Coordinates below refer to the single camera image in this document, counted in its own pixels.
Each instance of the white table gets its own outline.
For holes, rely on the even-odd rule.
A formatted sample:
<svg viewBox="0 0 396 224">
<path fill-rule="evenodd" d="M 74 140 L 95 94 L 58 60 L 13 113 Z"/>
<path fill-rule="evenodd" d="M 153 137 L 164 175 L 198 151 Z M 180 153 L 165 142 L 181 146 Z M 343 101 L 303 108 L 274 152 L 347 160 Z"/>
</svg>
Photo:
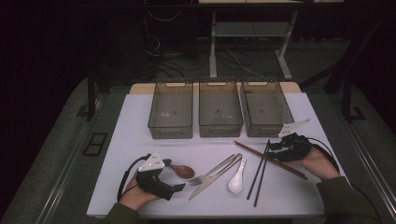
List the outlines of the white table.
<svg viewBox="0 0 396 224">
<path fill-rule="evenodd" d="M 285 86 L 291 87 L 291 91 L 285 91 Z M 295 86 L 293 88 L 290 84 L 282 85 L 291 113 L 296 121 L 311 119 L 311 122 L 301 128 L 297 134 L 317 138 L 330 146 L 306 94 L 298 92 L 298 87 Z M 301 167 L 293 167 L 307 175 L 308 180 L 303 180 L 270 162 L 265 169 L 258 205 L 254 207 L 256 189 L 253 190 L 250 200 L 247 200 L 247 195 L 260 158 L 238 147 L 233 141 L 239 141 L 263 152 L 268 138 L 249 138 L 245 127 L 238 138 L 201 138 L 198 126 L 198 94 L 194 94 L 193 138 L 153 140 L 148 128 L 152 91 L 149 93 L 146 87 L 135 86 L 134 94 L 128 94 L 125 98 L 87 215 L 104 217 L 116 202 L 124 171 L 137 158 L 157 150 L 163 159 L 171 159 L 173 164 L 189 165 L 195 170 L 196 175 L 205 174 L 231 154 L 242 153 L 247 158 L 244 188 L 238 194 L 233 194 L 227 189 L 228 181 L 238 168 L 238 165 L 235 165 L 191 201 L 189 198 L 196 187 L 186 185 L 181 192 L 176 192 L 170 201 L 159 200 L 148 204 L 139 211 L 142 218 L 323 215 L 323 205 L 316 188 L 319 179 Z M 171 186 L 185 182 L 185 179 L 177 177 L 168 167 L 163 169 L 160 179 Z"/>
</svg>

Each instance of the green sleeve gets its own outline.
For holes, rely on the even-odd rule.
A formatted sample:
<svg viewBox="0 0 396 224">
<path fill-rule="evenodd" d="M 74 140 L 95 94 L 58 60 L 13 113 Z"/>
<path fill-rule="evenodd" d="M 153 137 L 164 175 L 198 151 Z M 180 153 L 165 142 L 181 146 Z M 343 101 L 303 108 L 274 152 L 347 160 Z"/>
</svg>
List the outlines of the green sleeve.
<svg viewBox="0 0 396 224">
<path fill-rule="evenodd" d="M 344 176 L 317 184 L 329 224 L 379 223 L 375 209 L 350 187 Z"/>
<path fill-rule="evenodd" d="M 98 224 L 135 224 L 139 214 L 131 208 L 115 203 L 107 216 L 101 219 Z"/>
</svg>

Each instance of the dark background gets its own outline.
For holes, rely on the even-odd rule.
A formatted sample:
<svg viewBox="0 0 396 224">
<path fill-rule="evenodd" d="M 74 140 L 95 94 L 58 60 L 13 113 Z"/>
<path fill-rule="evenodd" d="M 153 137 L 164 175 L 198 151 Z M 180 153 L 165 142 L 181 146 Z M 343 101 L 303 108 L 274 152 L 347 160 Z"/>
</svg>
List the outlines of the dark background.
<svg viewBox="0 0 396 224">
<path fill-rule="evenodd" d="M 388 1 L 366 0 L 346 1 L 344 7 L 329 10 L 305 8 L 299 12 L 293 39 L 361 39 L 389 6 Z M 149 34 L 163 35 L 175 48 L 183 45 L 180 49 L 190 55 L 194 53 L 194 38 L 209 35 L 207 12 L 181 15 L 182 20 L 163 27 L 155 21 L 143 21 L 145 12 L 116 11 L 84 11 L 65 0 L 0 1 L 0 217 L 67 98 L 89 71 L 95 73 L 100 91 L 108 91 L 112 85 L 131 85 L 153 76 L 149 64 L 155 62 L 145 49 Z M 393 11 L 351 73 L 344 75 L 363 89 L 396 132 L 395 88 L 391 81 L 384 81 L 394 83 L 396 77 L 392 61 L 396 58 L 394 24 Z"/>
</svg>

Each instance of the black chopstick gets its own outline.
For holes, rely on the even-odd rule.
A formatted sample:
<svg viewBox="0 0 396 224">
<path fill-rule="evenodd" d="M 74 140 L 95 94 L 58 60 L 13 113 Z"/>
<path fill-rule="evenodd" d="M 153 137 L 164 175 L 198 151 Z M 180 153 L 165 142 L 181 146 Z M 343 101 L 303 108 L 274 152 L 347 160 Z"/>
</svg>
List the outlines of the black chopstick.
<svg viewBox="0 0 396 224">
<path fill-rule="evenodd" d="M 270 143 L 270 140 L 268 140 L 267 146 L 265 147 L 264 152 L 267 150 L 267 148 L 269 148 L 269 143 Z M 259 167 L 257 168 L 257 172 L 256 172 L 256 174 L 254 175 L 253 182 L 251 183 L 250 190 L 249 190 L 248 195 L 247 195 L 247 199 L 248 199 L 248 200 L 250 199 L 251 191 L 253 191 L 254 184 L 256 183 L 257 175 L 259 174 L 259 171 L 260 171 L 260 168 L 262 167 L 262 162 L 263 162 L 263 161 L 264 161 L 264 158 L 262 157 L 262 160 L 260 161 Z"/>
<path fill-rule="evenodd" d="M 268 150 L 270 145 L 270 140 L 268 140 L 267 142 L 267 147 L 264 150 L 264 153 L 268 152 Z M 264 177 L 264 172 L 265 172 L 265 166 L 267 165 L 267 160 L 265 160 L 264 162 L 264 166 L 262 167 L 262 177 L 260 178 L 260 182 L 259 182 L 259 187 L 257 188 L 257 193 L 256 193 L 256 200 L 254 201 L 254 206 L 257 206 L 257 201 L 259 200 L 259 195 L 260 195 L 260 189 L 262 188 L 262 178 Z"/>
</svg>

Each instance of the table leg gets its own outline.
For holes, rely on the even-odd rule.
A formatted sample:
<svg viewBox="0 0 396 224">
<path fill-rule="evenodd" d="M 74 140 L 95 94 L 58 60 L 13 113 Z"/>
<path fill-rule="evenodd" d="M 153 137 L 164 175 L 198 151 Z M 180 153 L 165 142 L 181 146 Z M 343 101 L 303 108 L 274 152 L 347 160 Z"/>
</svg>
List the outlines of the table leg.
<svg viewBox="0 0 396 224">
<path fill-rule="evenodd" d="M 277 62 L 279 63 L 280 69 L 283 73 L 283 77 L 287 80 L 292 79 L 292 76 L 291 76 L 290 70 L 288 68 L 288 64 L 286 63 L 284 56 L 285 56 L 286 48 L 288 47 L 288 44 L 289 44 L 291 32 L 293 31 L 294 24 L 297 19 L 297 14 L 298 14 L 298 11 L 293 11 L 293 13 L 291 14 L 291 18 L 290 18 L 288 27 L 286 28 L 285 35 L 283 36 L 282 47 L 280 49 L 275 50 Z"/>
<path fill-rule="evenodd" d="M 216 11 L 212 14 L 212 35 L 210 38 L 209 71 L 211 77 L 218 75 L 216 68 Z"/>
</svg>

